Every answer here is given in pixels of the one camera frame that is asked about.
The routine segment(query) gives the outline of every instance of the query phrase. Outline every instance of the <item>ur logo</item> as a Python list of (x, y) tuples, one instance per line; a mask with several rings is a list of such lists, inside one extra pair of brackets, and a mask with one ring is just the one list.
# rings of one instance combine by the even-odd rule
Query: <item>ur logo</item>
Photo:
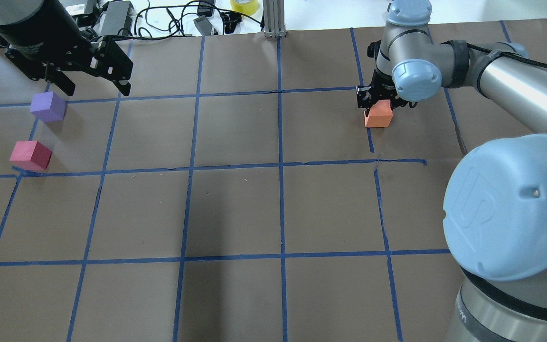
[(453, 219), (462, 227), (480, 226), (495, 214), (493, 185), (474, 168), (468, 172), (453, 205)]

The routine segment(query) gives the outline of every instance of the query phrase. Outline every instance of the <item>black cable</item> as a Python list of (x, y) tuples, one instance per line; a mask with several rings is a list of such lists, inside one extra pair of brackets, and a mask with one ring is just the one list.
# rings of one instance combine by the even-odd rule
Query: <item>black cable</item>
[[(182, 10), (182, 15), (184, 15), (184, 14), (185, 14), (185, 13), (184, 13), (184, 12), (185, 12), (185, 9), (186, 9), (187, 7), (206, 6), (206, 7), (209, 7), (209, 8), (212, 8), (212, 9), (215, 9), (216, 11), (218, 11), (218, 12), (219, 12), (219, 15), (221, 15), (221, 12), (223, 12), (223, 11), (224, 11), (224, 12), (227, 12), (227, 13), (237, 13), (237, 14), (243, 16), (243, 17), (249, 18), (250, 20), (256, 22), (257, 24), (260, 24), (260, 23), (261, 23), (260, 21), (258, 21), (258, 20), (256, 20), (256, 19), (252, 18), (251, 16), (246, 15), (246, 14), (241, 13), (241, 12), (238, 12), (238, 11), (233, 11), (233, 10), (230, 10), (230, 9), (220, 9), (220, 8), (217, 7), (217, 6), (212, 6), (212, 5), (210, 5), (210, 4), (204, 4), (204, 3), (200, 3), (199, 5), (198, 5), (198, 4), (195, 4), (195, 3), (198, 3), (198, 2), (200, 2), (200, 0), (192, 0), (192, 1), (188, 2), (188, 3), (185, 4), (185, 5), (147, 7), (147, 8), (145, 8), (145, 9), (142, 9), (141, 11), (139, 11), (139, 13), (137, 13), (137, 18), (138, 18), (143, 12), (147, 12), (147, 11), (153, 10), (153, 9), (175, 9), (175, 8), (178, 9), (178, 8), (182, 8), (182, 9), (183, 9), (183, 10)], [(138, 20), (135, 20), (135, 21), (134, 21), (134, 28), (133, 28), (133, 30), (134, 30), (134, 34), (135, 34), (135, 35), (138, 34), (138, 32), (137, 32), (137, 22), (138, 22)], [(183, 27), (183, 23), (182, 23), (182, 21), (180, 21), (180, 20), (178, 20), (178, 22), (179, 22), (179, 24), (180, 24), (179, 32), (181, 33), (181, 35), (182, 35), (183, 37), (185, 37), (185, 30), (184, 30), (184, 27)]]
[(117, 30), (117, 35), (119, 35), (120, 33), (123, 33), (124, 30), (128, 31), (128, 35), (132, 35), (132, 32), (130, 31), (130, 28), (120, 28), (119, 30)]
[(152, 35), (152, 34), (149, 32), (149, 30), (146, 29), (146, 28), (139, 28), (139, 37), (142, 37), (142, 35), (141, 35), (141, 29), (142, 29), (142, 30), (145, 30), (147, 33), (149, 33), (149, 37), (150, 37), (150, 38), (153, 38), (153, 35)]
[[(150, 0), (147, 0), (147, 8), (150, 8), (150, 7), (151, 7), (151, 2), (150, 2)], [(147, 24), (147, 26), (149, 26), (150, 28), (154, 28), (154, 29), (156, 29), (156, 30), (158, 30), (158, 31), (170, 32), (170, 30), (162, 30), (161, 28), (158, 28), (158, 27), (155, 26), (155, 25), (151, 25), (151, 24), (149, 23), (149, 20), (147, 19), (148, 13), (149, 13), (149, 11), (146, 11), (146, 12), (145, 12), (145, 24)]]
[[(472, 45), (472, 44), (468, 44), (467, 47), (473, 48), (474, 50), (477, 50), (477, 51), (480, 51), (480, 52), (484, 52), (485, 54), (488, 54), (492, 51), (492, 50), (489, 50), (488, 48), (484, 48), (484, 47), (480, 47), (480, 46), (476, 46), (476, 45)], [(528, 65), (533, 65), (534, 67), (544, 67), (545, 69), (547, 69), (547, 63), (541, 63), (540, 61), (530, 60), (529, 58), (519, 56), (519, 55), (515, 54), (514, 52), (504, 51), (504, 52), (501, 52), (500, 56), (508, 57), (508, 58), (511, 58), (515, 61), (519, 61), (521, 63), (525, 63), (525, 64), (528, 64)]]

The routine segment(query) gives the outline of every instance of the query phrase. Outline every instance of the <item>electrical cord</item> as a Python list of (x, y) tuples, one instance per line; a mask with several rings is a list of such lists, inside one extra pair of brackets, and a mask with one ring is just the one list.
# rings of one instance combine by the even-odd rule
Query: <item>electrical cord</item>
[[(480, 46), (476, 46), (476, 45), (472, 45), (472, 44), (468, 44), (467, 47), (473, 48), (474, 50), (477, 50), (477, 51), (480, 51), (480, 52), (484, 52), (486, 54), (488, 54), (492, 51), (492, 50), (489, 50), (488, 48), (484, 48), (484, 47), (480, 47)], [(547, 63), (541, 63), (540, 61), (530, 60), (529, 58), (519, 56), (519, 55), (515, 54), (514, 52), (504, 51), (504, 52), (501, 52), (500, 56), (508, 57), (508, 58), (511, 58), (515, 61), (519, 61), (521, 63), (525, 63), (525, 64), (528, 64), (528, 65), (533, 65), (534, 67), (543, 67), (543, 68), (547, 69)]]
[[(137, 22), (138, 20), (135, 19), (134, 20), (134, 25), (133, 25), (133, 28), (132, 30), (134, 31), (134, 35), (132, 35), (132, 32), (130, 32), (130, 30), (128, 30), (128, 35), (120, 35), (120, 34), (117, 34), (117, 35), (103, 35), (103, 36), (97, 36), (97, 37), (94, 37), (92, 39), (90, 39), (90, 42), (93, 43), (94, 41), (97, 41), (98, 39), (101, 39), (102, 37), (112, 37), (113, 40), (116, 40), (116, 41), (119, 41), (119, 40), (128, 40), (128, 39), (136, 39), (136, 40), (146, 40), (146, 41), (158, 41), (158, 40), (163, 40), (163, 39), (168, 39), (168, 38), (171, 38), (171, 37), (186, 37), (187, 35), (185, 35), (185, 30), (184, 30), (184, 27), (183, 27), (183, 24), (182, 24), (182, 20), (184, 19), (184, 17), (188, 16), (188, 15), (198, 15), (197, 13), (184, 13), (184, 11), (186, 10), (187, 7), (200, 7), (200, 6), (205, 6), (205, 7), (210, 7), (212, 9), (215, 9), (216, 11), (219, 12), (219, 14), (221, 14), (222, 12), (225, 12), (225, 13), (237, 13), (237, 14), (240, 14), (241, 16), (243, 17), (246, 17), (246, 18), (249, 18), (250, 20), (260, 24), (260, 21), (252, 18), (251, 16), (249, 15), (246, 15), (244, 13), (240, 13), (240, 12), (237, 12), (237, 11), (233, 11), (233, 10), (230, 10), (230, 9), (220, 9), (216, 6), (212, 6), (210, 4), (195, 4), (195, 3), (198, 3), (200, 2), (200, 0), (192, 0), (190, 2), (188, 2), (187, 4), (185, 5), (175, 5), (175, 6), (149, 6), (149, 7), (146, 7), (145, 9), (142, 9), (141, 11), (139, 11), (137, 14), (136, 14), (136, 17), (140, 17), (142, 13), (145, 13), (145, 21), (146, 21), (146, 13), (147, 11), (149, 10), (154, 10), (154, 9), (166, 9), (168, 12), (169, 12), (169, 15), (171, 17), (171, 21), (169, 22), (169, 30), (161, 30), (162, 32), (170, 32), (169, 35), (166, 35), (166, 36), (163, 36), (163, 37), (153, 37), (152, 34), (149, 32), (149, 30), (147, 28), (137, 28)], [(182, 8), (182, 13), (181, 13), (181, 17), (179, 19), (176, 19), (174, 18), (174, 15), (171, 15), (171, 12), (170, 12), (170, 9), (180, 9)], [(140, 33), (141, 33), (141, 30), (145, 30), (146, 33), (149, 34), (149, 37), (144, 37), (142, 36)]]
[[(209, 8), (212, 8), (212, 9), (215, 9), (217, 12), (219, 12), (219, 15), (221, 15), (222, 12), (225, 12), (225, 13), (237, 13), (243, 17), (246, 17), (246, 18), (249, 18), (251, 19), (252, 21), (256, 22), (257, 24), (260, 24), (261, 22), (252, 18), (251, 16), (249, 15), (246, 15), (244, 13), (240, 13), (240, 12), (237, 12), (237, 11), (233, 11), (233, 10), (230, 10), (230, 9), (220, 9), (219, 7), (217, 6), (213, 6), (213, 5), (210, 5), (210, 4), (204, 4), (204, 3), (201, 3), (200, 0), (192, 0), (190, 2), (187, 2), (187, 4), (185, 5), (176, 5), (176, 6), (154, 6), (154, 7), (146, 7), (145, 9), (142, 9), (141, 11), (139, 11), (139, 13), (137, 13), (137, 17), (139, 17), (142, 13), (144, 12), (147, 12), (149, 10), (153, 10), (153, 9), (174, 9), (174, 8), (182, 8), (182, 12), (181, 12), (181, 18), (185, 15), (185, 11), (187, 9), (187, 7), (200, 7), (200, 6), (204, 6), (204, 7), (209, 7)], [(138, 31), (137, 31), (137, 20), (134, 21), (134, 34), (135, 35), (138, 35)], [(177, 21), (178, 23), (176, 24), (177, 28), (178, 28), (178, 33), (181, 34), (182, 37), (185, 37), (185, 30), (184, 30), (184, 26), (183, 26), (183, 23), (182, 23), (182, 20), (179, 19)]]

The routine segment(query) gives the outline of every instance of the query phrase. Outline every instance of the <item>red cube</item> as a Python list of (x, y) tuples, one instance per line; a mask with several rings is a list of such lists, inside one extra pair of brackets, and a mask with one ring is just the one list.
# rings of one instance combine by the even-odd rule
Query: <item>red cube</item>
[(17, 141), (9, 161), (28, 171), (43, 171), (50, 163), (52, 151), (38, 141)]

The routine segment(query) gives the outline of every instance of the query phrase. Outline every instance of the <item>cable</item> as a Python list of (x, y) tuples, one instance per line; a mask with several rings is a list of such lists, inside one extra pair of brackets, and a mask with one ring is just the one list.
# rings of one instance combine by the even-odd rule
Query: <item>cable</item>
[[(147, 8), (150, 8), (150, 7), (151, 7), (151, 2), (150, 2), (150, 0), (147, 0)], [(162, 30), (161, 28), (158, 28), (158, 27), (155, 26), (155, 25), (151, 25), (151, 24), (149, 23), (149, 20), (147, 19), (147, 14), (148, 14), (148, 11), (145, 12), (145, 24), (147, 24), (147, 26), (149, 26), (150, 28), (154, 28), (154, 29), (156, 29), (156, 30), (158, 30), (158, 31), (170, 32), (170, 30)]]
[[(476, 46), (476, 45), (472, 45), (472, 44), (468, 44), (467, 47), (473, 48), (474, 50), (477, 50), (477, 51), (480, 51), (480, 52), (484, 52), (486, 54), (488, 54), (492, 51), (492, 50), (489, 50), (488, 48), (484, 48), (484, 47), (480, 47), (480, 46)], [(525, 63), (525, 64), (528, 64), (528, 65), (533, 65), (534, 67), (544, 67), (545, 69), (547, 69), (547, 63), (541, 63), (540, 61), (530, 60), (529, 58), (521, 57), (521, 56), (515, 54), (514, 52), (504, 51), (504, 52), (501, 52), (500, 56), (508, 57), (508, 58), (511, 58), (515, 61), (519, 61), (521, 63)]]
[[(146, 18), (146, 12), (149, 11), (149, 10), (154, 10), (154, 9), (179, 9), (179, 8), (182, 8), (182, 12), (181, 12), (181, 18), (185, 15), (185, 10), (187, 9), (187, 7), (199, 7), (199, 6), (206, 6), (206, 7), (210, 7), (212, 9), (215, 9), (216, 11), (219, 12), (219, 16), (221, 15), (222, 12), (226, 12), (226, 13), (237, 13), (243, 17), (246, 17), (246, 18), (249, 18), (250, 20), (256, 22), (257, 24), (261, 24), (260, 21), (252, 18), (251, 16), (249, 15), (246, 15), (244, 13), (241, 13), (241, 12), (238, 12), (238, 11), (233, 11), (233, 10), (230, 10), (230, 9), (220, 9), (219, 7), (217, 6), (212, 6), (210, 4), (204, 4), (202, 2), (200, 2), (200, 0), (192, 0), (190, 2), (187, 2), (187, 4), (185, 5), (175, 5), (175, 6), (154, 6), (154, 7), (146, 7), (145, 9), (142, 9), (141, 11), (139, 11), (139, 13), (137, 13), (137, 18), (141, 16), (141, 14), (143, 12), (145, 12), (145, 18)], [(134, 27), (133, 27), (133, 31), (134, 31), (134, 34), (135, 35), (138, 35), (138, 32), (137, 32), (137, 22), (138, 22), (138, 19), (134, 21)], [(178, 28), (178, 31), (176, 33), (180, 33), (182, 37), (185, 37), (185, 30), (184, 30), (184, 26), (183, 26), (183, 23), (182, 23), (182, 20), (177, 20), (176, 21), (176, 26)]]
[(149, 30), (146, 29), (146, 28), (139, 28), (139, 37), (142, 37), (142, 35), (141, 35), (141, 30), (145, 30), (147, 33), (149, 33), (149, 37), (150, 37), (150, 38), (153, 38), (153, 35), (152, 35), (152, 34), (149, 32)]

